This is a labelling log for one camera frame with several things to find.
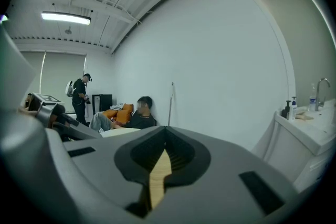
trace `person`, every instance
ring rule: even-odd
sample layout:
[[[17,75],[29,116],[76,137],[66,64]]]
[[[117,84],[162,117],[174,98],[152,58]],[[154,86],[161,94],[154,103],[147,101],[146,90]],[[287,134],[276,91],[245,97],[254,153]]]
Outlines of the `person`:
[[[88,98],[85,96],[85,83],[91,79],[90,74],[84,74],[81,79],[75,81],[72,95],[72,106],[74,107],[76,113],[76,120],[87,126],[85,121],[85,102]]]
[[[149,96],[144,96],[138,99],[136,106],[137,110],[132,115],[131,120],[126,124],[121,124],[119,122],[110,120],[104,114],[102,114],[102,112],[98,112],[93,116],[89,127],[99,132],[100,128],[102,128],[104,131],[108,131],[110,129],[120,128],[145,129],[155,126],[155,119],[151,114],[152,105],[153,101]]]
[[[32,99],[32,95],[31,93],[27,94],[27,98],[25,100],[25,109],[28,109],[29,108],[29,103],[30,103],[30,100]]]

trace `ceiling light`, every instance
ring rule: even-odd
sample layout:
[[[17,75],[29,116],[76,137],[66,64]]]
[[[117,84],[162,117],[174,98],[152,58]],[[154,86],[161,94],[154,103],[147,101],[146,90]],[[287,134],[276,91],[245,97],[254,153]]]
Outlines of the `ceiling light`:
[[[0,16],[0,22],[4,22],[6,20],[8,20],[8,18],[5,14]]]
[[[89,25],[91,22],[90,17],[70,13],[42,12],[41,15],[44,20],[60,20],[63,22],[79,23],[84,25]]]

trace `black t-shirt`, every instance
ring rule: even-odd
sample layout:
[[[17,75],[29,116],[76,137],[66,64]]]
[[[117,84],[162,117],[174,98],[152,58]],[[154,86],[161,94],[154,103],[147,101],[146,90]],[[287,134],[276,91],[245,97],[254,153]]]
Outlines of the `black t-shirt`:
[[[81,104],[81,102],[83,101],[83,98],[79,97],[78,94],[79,93],[86,94],[85,84],[82,81],[82,79],[76,80],[76,82],[73,85],[73,88],[75,90],[73,91],[74,93],[72,95],[72,101],[74,104]]]
[[[145,129],[148,127],[155,126],[155,120],[152,115],[144,117],[136,111],[131,117],[131,121],[126,123],[123,127],[125,128],[136,128],[136,129]]]

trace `orange cushion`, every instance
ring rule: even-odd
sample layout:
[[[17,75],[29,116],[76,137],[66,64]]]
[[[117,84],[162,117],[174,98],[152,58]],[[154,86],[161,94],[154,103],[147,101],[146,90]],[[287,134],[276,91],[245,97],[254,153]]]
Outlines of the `orange cushion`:
[[[122,109],[133,112],[133,104],[125,104]]]
[[[108,117],[110,119],[112,117],[115,117],[117,115],[117,112],[118,112],[118,110],[108,109],[108,110],[103,112],[103,115],[105,115],[106,117]]]
[[[116,121],[119,121],[122,124],[126,124],[130,120],[131,120],[131,111],[126,110],[126,109],[118,111]]]

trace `black cabinet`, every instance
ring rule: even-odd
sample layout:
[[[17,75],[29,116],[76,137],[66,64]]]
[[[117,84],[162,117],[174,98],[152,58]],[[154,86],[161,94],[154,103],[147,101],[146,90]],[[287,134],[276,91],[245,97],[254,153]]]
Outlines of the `black cabinet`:
[[[93,94],[92,95],[92,110],[95,115],[99,111],[105,111],[112,106],[111,94]]]

